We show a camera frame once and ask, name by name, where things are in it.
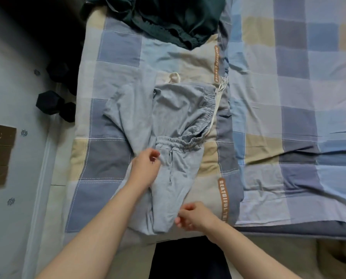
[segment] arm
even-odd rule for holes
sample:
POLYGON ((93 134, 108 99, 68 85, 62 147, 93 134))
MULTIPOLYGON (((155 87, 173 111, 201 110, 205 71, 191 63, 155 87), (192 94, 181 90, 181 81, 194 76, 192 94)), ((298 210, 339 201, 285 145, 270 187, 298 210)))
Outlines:
POLYGON ((104 278, 127 227, 134 205, 155 180, 160 153, 146 149, 132 161, 125 186, 38 275, 48 278, 104 278))
POLYGON ((218 219, 202 202, 183 205, 175 223, 188 231, 203 232, 222 249, 246 279, 301 279, 239 231, 218 219))

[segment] dumbbell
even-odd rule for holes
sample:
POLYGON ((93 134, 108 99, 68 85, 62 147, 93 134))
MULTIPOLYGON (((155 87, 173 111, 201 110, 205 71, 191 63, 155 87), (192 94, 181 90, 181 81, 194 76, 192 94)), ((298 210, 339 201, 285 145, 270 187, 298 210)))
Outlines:
POLYGON ((65 103, 64 98, 52 90, 39 94, 36 107, 48 115, 59 113, 60 117, 67 122, 75 121, 76 105, 71 102, 65 103))
POLYGON ((50 79, 54 82, 63 83, 71 94, 76 96, 78 88, 78 73, 79 71, 72 70, 67 63, 53 60, 47 66, 47 72, 50 79))

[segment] dark green satin fabric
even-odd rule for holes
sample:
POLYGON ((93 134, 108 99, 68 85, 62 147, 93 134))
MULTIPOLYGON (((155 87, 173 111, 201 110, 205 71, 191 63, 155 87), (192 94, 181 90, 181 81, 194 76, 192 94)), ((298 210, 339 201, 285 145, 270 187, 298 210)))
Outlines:
POLYGON ((226 0, 106 0, 114 16, 163 42, 192 50, 217 33, 226 0))

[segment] person's left hand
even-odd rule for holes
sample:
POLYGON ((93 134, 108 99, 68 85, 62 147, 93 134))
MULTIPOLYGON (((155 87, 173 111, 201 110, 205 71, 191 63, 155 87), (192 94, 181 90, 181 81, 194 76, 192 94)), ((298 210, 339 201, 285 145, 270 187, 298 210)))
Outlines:
POLYGON ((144 189, 151 186, 160 169, 159 156, 159 151, 152 148, 140 152, 140 154, 132 160, 132 169, 128 183, 138 184, 144 189))

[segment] bed sheet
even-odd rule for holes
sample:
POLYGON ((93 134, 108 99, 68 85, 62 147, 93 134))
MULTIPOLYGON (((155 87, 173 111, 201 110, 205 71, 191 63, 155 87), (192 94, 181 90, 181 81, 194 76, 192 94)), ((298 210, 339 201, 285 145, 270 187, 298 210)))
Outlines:
POLYGON ((234 0, 231 14, 237 225, 346 223, 346 0, 234 0))
MULTIPOLYGON (((124 136, 103 115, 117 89, 136 79, 145 65, 158 71, 159 84, 177 72, 181 82, 219 86, 228 75, 226 47, 231 31, 231 0, 221 16, 218 34, 188 51, 153 39, 113 18, 106 7, 96 8, 87 21, 78 79, 76 130, 71 170, 63 208, 64 243, 71 240, 113 196, 122 182, 133 153, 124 136)), ((223 93, 204 155, 185 202, 203 201, 218 217, 234 225, 243 184, 232 139, 228 90, 223 93)), ((173 227, 157 236, 127 230, 122 246, 197 236, 173 227)))

